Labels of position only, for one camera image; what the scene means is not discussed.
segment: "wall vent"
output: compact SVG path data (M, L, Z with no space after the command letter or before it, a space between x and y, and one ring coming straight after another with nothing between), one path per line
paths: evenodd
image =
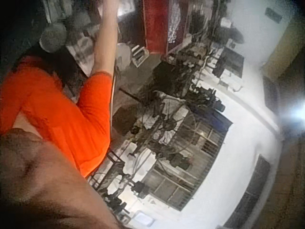
M281 20L282 20L282 16L279 15L277 12L275 12L273 9L271 8L267 8L266 9L266 12L265 12L265 15L270 18L271 20L275 21L276 23L280 23Z
M242 199L224 227L239 229L247 221L253 211L268 178L270 164L259 156L252 178Z

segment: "orange shirt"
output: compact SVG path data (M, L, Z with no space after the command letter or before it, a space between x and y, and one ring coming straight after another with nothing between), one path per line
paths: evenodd
M91 76L74 104L61 92L58 77L38 67L42 64L40 58L25 57L5 78L0 91L0 134L10 130L23 112L40 135L86 177L103 161L110 143L111 76Z

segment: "metal grille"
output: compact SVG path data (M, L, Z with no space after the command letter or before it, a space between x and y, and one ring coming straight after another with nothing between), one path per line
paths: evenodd
M226 135L226 132L218 132L202 119L196 120L199 121L193 129L193 135L174 136L177 147L184 149L180 153L190 158L188 169L172 167L165 160L157 161L144 178L151 195L177 210L185 207L207 176ZM189 126L183 121L177 132L183 132Z
M246 222L263 191L269 171L269 162L267 162L260 155L248 188L234 210L232 216L225 223L225 227L239 229Z

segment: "raised arm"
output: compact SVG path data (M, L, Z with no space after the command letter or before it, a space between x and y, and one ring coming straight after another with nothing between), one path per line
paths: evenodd
M103 0L103 16L94 47L94 66L91 74L107 72L113 75L118 40L117 12L120 0Z

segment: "bright light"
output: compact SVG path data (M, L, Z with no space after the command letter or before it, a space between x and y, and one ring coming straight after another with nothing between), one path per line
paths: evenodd
M293 117L297 118L297 119L302 119L305 121L305 103L303 104L303 106L299 109L296 109L293 112Z

